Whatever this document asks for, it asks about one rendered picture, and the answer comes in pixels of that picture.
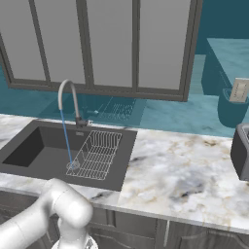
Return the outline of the dark grey cupboard door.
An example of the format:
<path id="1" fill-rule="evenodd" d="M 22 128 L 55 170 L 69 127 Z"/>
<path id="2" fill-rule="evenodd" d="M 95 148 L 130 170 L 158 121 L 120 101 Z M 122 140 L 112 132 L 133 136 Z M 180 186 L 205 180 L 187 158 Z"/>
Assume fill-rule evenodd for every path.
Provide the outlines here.
<path id="1" fill-rule="evenodd" d="M 249 234 L 170 222 L 165 249 L 249 249 Z"/>
<path id="2" fill-rule="evenodd" d="M 154 249 L 156 219 L 103 208 L 93 208 L 88 225 L 99 249 Z"/>

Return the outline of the beige wall outlet plate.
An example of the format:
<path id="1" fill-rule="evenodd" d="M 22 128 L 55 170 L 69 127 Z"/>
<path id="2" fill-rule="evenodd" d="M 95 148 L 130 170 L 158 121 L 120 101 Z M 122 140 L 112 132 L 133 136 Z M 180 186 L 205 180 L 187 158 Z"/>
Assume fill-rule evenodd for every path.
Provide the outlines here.
<path id="1" fill-rule="evenodd" d="M 244 103 L 247 98 L 247 91 L 249 90 L 249 79 L 236 78 L 231 90 L 230 101 Z"/>

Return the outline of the dark grey countertop appliance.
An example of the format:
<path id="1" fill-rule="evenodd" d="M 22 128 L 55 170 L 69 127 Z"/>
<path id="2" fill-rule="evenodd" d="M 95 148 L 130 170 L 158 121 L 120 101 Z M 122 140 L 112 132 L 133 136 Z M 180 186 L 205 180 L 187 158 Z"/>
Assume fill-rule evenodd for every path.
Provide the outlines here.
<path id="1" fill-rule="evenodd" d="M 249 182 L 249 123 L 239 124 L 235 129 L 231 161 L 239 180 Z"/>

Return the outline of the dark grey sink basin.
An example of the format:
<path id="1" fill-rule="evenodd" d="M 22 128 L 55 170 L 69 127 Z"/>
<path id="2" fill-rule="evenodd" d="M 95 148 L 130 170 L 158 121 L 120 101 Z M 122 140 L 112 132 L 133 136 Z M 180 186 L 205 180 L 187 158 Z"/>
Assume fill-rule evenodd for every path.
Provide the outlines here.
<path id="1" fill-rule="evenodd" d="M 60 179 L 68 184 L 120 191 L 137 133 L 133 130 L 66 125 L 72 160 L 92 130 L 118 132 L 122 135 L 110 171 L 103 181 L 66 174 L 69 161 L 62 124 L 33 121 L 0 149 L 0 172 L 49 180 Z"/>

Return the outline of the blue water stream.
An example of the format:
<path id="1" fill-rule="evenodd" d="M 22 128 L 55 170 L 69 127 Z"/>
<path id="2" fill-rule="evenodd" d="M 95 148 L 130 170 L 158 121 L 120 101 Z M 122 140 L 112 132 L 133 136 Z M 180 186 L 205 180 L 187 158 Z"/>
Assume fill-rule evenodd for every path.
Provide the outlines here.
<path id="1" fill-rule="evenodd" d="M 63 115 L 62 109 L 59 109 L 59 111 L 60 111 L 60 116 L 61 116 L 61 120 L 62 120 L 62 126 L 63 126 L 64 136 L 65 136 L 65 141 L 66 141 L 66 147 L 67 147 L 67 151 L 68 151 L 68 157 L 69 157 L 69 161 L 70 161 L 69 167 L 73 169 L 73 161 L 72 161 L 70 145 L 69 145 L 69 141 L 68 141 L 68 135 L 67 135 L 66 124 L 65 124 L 65 120 L 64 120 L 64 115 Z"/>

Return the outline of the grey framed window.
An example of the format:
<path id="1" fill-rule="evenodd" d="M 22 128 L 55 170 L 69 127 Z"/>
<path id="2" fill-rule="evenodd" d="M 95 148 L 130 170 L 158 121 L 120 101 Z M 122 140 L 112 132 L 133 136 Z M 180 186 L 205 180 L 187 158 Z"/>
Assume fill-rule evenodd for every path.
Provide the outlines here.
<path id="1" fill-rule="evenodd" d="M 185 101 L 202 0 L 0 0 L 9 87 Z"/>

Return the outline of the grey curved sink faucet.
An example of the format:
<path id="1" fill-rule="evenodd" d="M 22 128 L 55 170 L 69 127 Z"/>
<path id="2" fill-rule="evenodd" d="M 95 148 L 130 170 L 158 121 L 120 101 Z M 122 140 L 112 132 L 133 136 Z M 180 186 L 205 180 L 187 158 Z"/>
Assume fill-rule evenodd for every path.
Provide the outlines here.
<path id="1" fill-rule="evenodd" d="M 72 91 L 72 95 L 73 95 L 73 102 L 74 102 L 74 109 L 75 109 L 75 122 L 76 122 L 76 127 L 77 127 L 77 128 L 81 128 L 81 127 L 83 127 L 83 126 L 91 125 L 91 124 L 92 124 L 92 121 L 91 121 L 91 120 L 83 120 L 82 117 L 81 117 L 81 115 L 80 115 L 76 89 L 75 89 L 75 86 L 74 86 L 73 82 L 70 81 L 70 80 L 64 80 L 64 81 L 60 84 L 60 86 L 59 86 L 59 89 L 58 89 L 58 97 L 57 97 L 58 109 L 59 109 L 60 111 L 63 110 L 63 106 L 62 106 L 62 95 L 63 95 L 64 87 L 65 87 L 66 85 L 69 85 L 69 86 L 70 86 L 71 91 Z"/>

